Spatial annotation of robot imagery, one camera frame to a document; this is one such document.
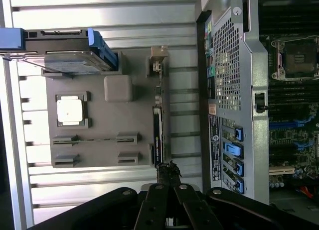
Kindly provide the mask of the hard disk with blue carrier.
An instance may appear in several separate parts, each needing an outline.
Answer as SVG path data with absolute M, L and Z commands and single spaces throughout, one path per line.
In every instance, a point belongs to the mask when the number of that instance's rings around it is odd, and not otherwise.
M 100 32 L 0 28 L 0 57 L 25 62 L 50 73 L 102 74 L 118 70 L 118 55 Z

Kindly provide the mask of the CPU socket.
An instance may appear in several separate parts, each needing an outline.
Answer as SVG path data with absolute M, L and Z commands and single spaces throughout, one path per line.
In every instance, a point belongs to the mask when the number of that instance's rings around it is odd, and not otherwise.
M 319 80 L 319 35 L 285 37 L 271 42 L 277 81 Z

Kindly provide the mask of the silver CPU chip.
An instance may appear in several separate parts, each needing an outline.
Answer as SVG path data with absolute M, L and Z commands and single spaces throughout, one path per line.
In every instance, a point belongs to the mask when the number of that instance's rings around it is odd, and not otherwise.
M 59 124 L 80 125 L 84 120 L 83 101 L 78 96 L 62 96 L 56 103 Z

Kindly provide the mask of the blue expansion slot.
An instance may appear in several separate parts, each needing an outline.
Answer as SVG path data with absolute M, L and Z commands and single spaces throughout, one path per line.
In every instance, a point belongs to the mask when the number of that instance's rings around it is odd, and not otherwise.
M 269 123 L 269 130 L 274 129 L 285 129 L 285 128 L 298 128 L 304 127 L 306 123 L 311 122 L 315 118 L 314 115 L 311 115 L 307 119 L 304 120 L 294 120 L 294 121 L 286 121 L 286 122 L 271 122 Z

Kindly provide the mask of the white expansion slot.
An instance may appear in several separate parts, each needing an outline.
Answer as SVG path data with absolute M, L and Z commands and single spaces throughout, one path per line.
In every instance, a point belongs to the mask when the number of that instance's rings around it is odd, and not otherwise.
M 292 166 L 273 166 L 269 167 L 269 175 L 290 175 L 295 173 L 295 168 Z

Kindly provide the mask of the grey plastic parts rack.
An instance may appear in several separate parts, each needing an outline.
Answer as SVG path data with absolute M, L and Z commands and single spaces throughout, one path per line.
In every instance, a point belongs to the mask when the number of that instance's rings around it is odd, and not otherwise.
M 119 69 L 99 75 L 46 76 L 51 163 L 55 168 L 150 165 L 153 158 L 154 87 L 151 51 L 119 52 Z M 61 125 L 57 100 L 83 101 L 80 125 Z

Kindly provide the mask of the green motherboard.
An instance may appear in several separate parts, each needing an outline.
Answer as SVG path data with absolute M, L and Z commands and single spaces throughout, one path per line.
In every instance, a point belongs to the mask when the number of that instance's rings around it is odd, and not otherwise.
M 269 130 L 269 166 L 292 166 L 295 173 L 270 176 L 270 188 L 293 188 L 306 195 L 319 190 L 319 80 L 277 81 L 271 42 L 319 35 L 319 0 L 259 6 L 259 37 L 268 52 L 268 117 L 271 122 L 315 118 L 304 127 Z

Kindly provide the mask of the black intrusion switch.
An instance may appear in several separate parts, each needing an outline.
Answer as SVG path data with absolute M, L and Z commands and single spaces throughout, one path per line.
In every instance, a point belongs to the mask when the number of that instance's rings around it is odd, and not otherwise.
M 255 109 L 257 113 L 263 113 L 269 109 L 269 107 L 265 103 L 265 94 L 264 93 L 256 93 L 255 94 Z

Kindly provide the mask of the open grey PC case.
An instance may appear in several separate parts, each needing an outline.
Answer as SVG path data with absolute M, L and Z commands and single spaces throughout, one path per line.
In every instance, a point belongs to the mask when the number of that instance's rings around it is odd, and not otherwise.
M 222 187 L 266 204 L 272 191 L 296 190 L 270 188 L 268 111 L 255 109 L 256 93 L 264 93 L 268 105 L 268 52 L 259 37 L 260 2 L 293 1 L 197 0 L 195 4 L 205 190 Z M 319 190 L 306 196 L 319 204 Z

